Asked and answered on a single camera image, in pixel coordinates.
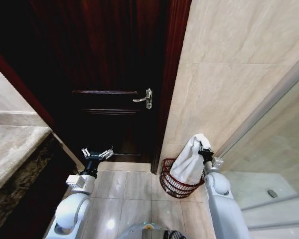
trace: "white tile floor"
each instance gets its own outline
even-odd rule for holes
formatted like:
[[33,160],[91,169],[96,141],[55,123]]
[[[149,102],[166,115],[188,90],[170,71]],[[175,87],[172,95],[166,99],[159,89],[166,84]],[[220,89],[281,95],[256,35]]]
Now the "white tile floor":
[[214,239],[201,186],[186,199],[169,196],[148,172],[99,171],[84,239],[116,239],[135,223],[153,222],[193,239]]

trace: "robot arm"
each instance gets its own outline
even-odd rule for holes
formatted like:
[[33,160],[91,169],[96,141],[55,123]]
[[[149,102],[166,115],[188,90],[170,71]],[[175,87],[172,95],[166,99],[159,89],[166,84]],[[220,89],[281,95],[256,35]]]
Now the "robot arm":
[[87,166],[80,175],[69,175],[66,180],[73,194],[58,205],[47,239],[80,238],[82,227],[87,218],[86,214],[91,207],[90,195],[97,178],[98,165],[114,154],[112,149],[101,154],[90,153],[86,148],[82,149],[82,152],[87,160]]
[[250,239],[243,214],[235,201],[228,179],[219,172],[222,161],[213,152],[200,148],[204,158],[205,186],[217,239]]

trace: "countertop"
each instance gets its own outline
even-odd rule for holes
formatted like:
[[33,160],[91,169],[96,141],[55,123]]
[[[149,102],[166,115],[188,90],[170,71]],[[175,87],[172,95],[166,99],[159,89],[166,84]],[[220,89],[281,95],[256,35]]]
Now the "countertop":
[[48,127],[0,126],[0,188],[50,132]]

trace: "floor drain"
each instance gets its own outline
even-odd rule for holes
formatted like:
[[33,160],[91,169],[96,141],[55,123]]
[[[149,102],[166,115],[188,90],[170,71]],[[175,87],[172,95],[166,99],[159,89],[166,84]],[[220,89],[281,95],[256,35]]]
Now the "floor drain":
[[277,198],[277,197],[278,197],[278,194],[277,194],[274,190],[272,190],[272,189],[269,189],[269,190],[267,191],[267,193],[268,193],[268,195],[271,196],[272,198]]

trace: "shower floor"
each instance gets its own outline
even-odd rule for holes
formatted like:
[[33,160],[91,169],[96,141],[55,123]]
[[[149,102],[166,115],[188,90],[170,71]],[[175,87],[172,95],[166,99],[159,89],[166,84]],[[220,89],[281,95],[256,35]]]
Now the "shower floor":
[[[278,198],[296,194],[280,174],[224,172],[224,175],[230,181],[232,193],[242,209],[275,200],[268,195],[269,189],[274,190]],[[248,226],[298,221],[299,199],[246,210],[243,215]],[[299,227],[252,231],[251,235],[254,239],[299,239]]]

